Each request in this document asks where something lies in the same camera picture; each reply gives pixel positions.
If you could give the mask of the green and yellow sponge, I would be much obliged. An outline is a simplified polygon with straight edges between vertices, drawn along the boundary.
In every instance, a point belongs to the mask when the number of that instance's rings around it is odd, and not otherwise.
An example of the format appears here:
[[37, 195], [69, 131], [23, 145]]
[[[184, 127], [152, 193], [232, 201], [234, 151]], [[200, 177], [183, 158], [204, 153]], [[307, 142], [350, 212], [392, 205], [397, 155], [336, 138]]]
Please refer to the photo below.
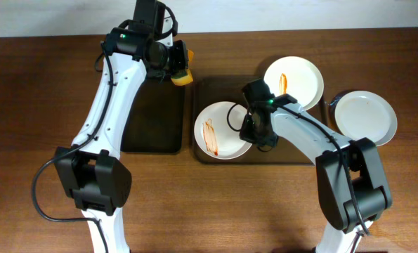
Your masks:
[[190, 71], [190, 65], [194, 57], [194, 52], [187, 50], [188, 53], [188, 66], [184, 70], [178, 71], [177, 74], [171, 76], [171, 81], [176, 86], [185, 86], [193, 82], [193, 77]]

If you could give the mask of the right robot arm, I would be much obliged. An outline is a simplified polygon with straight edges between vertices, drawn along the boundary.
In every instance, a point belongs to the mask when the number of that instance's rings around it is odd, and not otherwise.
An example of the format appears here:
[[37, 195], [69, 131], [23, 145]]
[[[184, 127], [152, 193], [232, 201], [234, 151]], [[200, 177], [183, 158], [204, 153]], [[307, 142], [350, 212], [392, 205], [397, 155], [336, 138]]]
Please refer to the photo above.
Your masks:
[[318, 201], [327, 225], [314, 252], [355, 252], [392, 205], [376, 145], [343, 136], [308, 114], [289, 94], [275, 96], [263, 79], [242, 88], [247, 113], [240, 139], [257, 148], [289, 141], [316, 167]]

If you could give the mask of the white plate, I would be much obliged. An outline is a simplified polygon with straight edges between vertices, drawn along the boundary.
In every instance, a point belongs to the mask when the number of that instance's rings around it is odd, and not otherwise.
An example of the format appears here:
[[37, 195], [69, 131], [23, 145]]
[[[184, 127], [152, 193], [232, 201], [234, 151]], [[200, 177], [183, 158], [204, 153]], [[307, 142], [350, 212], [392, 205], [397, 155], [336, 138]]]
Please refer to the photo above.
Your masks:
[[289, 94], [305, 110], [314, 107], [324, 91], [319, 69], [309, 60], [287, 56], [273, 62], [264, 74], [264, 82], [275, 96]]
[[345, 91], [329, 104], [329, 113], [340, 132], [353, 140], [368, 138], [375, 145], [387, 144], [395, 136], [395, 110], [381, 96], [369, 91]]
[[244, 155], [252, 146], [240, 139], [247, 109], [230, 101], [212, 103], [196, 117], [193, 136], [205, 155], [216, 160], [233, 160]]

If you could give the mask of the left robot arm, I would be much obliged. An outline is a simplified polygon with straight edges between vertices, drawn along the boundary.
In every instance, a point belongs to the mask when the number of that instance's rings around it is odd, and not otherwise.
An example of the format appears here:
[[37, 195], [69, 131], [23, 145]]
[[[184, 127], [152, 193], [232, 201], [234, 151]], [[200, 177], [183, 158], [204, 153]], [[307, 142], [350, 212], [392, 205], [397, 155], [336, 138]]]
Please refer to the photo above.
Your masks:
[[193, 81], [192, 51], [174, 41], [178, 22], [160, 1], [136, 2], [132, 19], [102, 42], [103, 70], [96, 97], [70, 148], [57, 148], [54, 166], [66, 196], [89, 225], [95, 252], [129, 252], [122, 207], [132, 184], [120, 162], [122, 136], [134, 98], [148, 78], [176, 86]]

